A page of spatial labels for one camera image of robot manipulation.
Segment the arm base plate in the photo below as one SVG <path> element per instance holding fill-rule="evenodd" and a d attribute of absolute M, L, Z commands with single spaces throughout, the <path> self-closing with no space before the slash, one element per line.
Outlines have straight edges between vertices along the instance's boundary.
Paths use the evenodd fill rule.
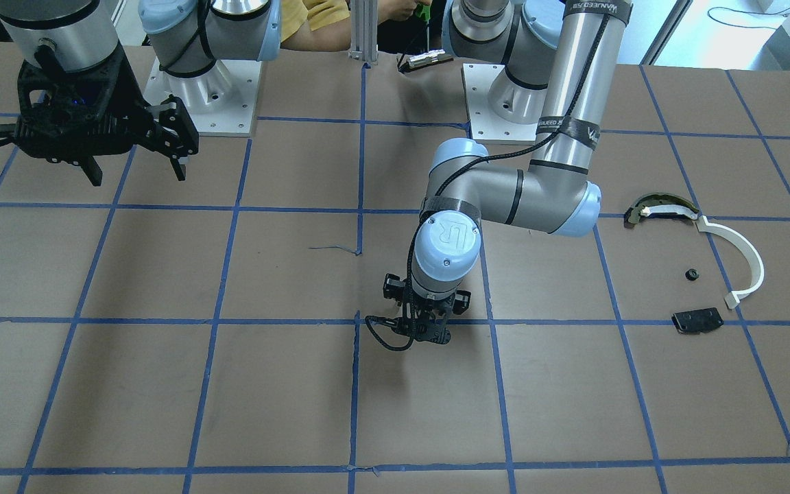
<path fill-rule="evenodd" d="M 531 145 L 547 88 L 528 89 L 509 78 L 502 64 L 464 63 L 470 137 L 477 143 Z"/>
<path fill-rule="evenodd" d="M 177 78 L 155 60 L 143 96 L 156 104 L 181 98 L 202 137 L 251 137 L 262 68 L 259 60 L 217 60 L 206 74 Z"/>

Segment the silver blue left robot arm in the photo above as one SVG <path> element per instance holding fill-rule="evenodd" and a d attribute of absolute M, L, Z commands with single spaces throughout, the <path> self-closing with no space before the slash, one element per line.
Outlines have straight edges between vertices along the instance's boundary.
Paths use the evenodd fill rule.
<path fill-rule="evenodd" d="M 515 90 L 499 115 L 529 125 L 527 149 L 490 154 L 455 138 L 438 146 L 427 175 L 419 225 L 405 278 L 383 282 L 396 301 L 395 318 L 365 316 L 405 336 L 408 344 L 447 344 L 449 318 L 470 306 L 462 290 L 489 221 L 565 237 L 583 237 L 601 212 L 601 189 L 587 178 L 601 138 L 601 121 L 630 1 L 448 1 L 442 44 L 458 57 L 497 62 L 501 82 Z"/>

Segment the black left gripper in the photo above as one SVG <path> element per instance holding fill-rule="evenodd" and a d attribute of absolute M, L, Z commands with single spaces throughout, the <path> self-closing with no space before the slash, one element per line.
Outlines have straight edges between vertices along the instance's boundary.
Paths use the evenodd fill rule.
<path fill-rule="evenodd" d="M 448 344 L 451 332 L 447 329 L 449 318 L 461 315 L 470 307 L 470 291 L 457 289 L 442 300 L 433 300 L 413 294 L 411 309 L 416 315 L 399 316 L 395 319 L 384 318 L 383 325 L 393 332 L 412 337 L 416 341 Z"/>

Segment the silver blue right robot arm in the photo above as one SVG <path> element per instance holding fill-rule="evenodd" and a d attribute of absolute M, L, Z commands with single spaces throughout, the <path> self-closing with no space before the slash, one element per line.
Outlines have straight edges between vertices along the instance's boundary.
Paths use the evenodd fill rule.
<path fill-rule="evenodd" d="M 123 47 L 129 5 L 130 37 L 154 51 L 147 84 Z M 277 57 L 283 26 L 279 1 L 0 1 L 0 22 L 24 58 L 0 146 L 75 166 L 95 187 L 98 156 L 139 146 L 183 181 L 201 135 L 247 135 L 247 69 Z"/>

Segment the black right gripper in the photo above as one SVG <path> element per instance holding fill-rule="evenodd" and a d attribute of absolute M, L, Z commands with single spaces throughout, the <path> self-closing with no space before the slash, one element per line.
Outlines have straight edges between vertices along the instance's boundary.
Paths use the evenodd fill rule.
<path fill-rule="evenodd" d="M 94 187 L 104 173 L 95 156 L 140 145 L 169 157 L 176 179 L 187 178 L 200 134 L 181 98 L 150 104 L 123 47 L 94 66 L 66 72 L 50 45 L 40 45 L 18 76 L 20 115 L 13 139 L 28 156 L 71 163 Z"/>

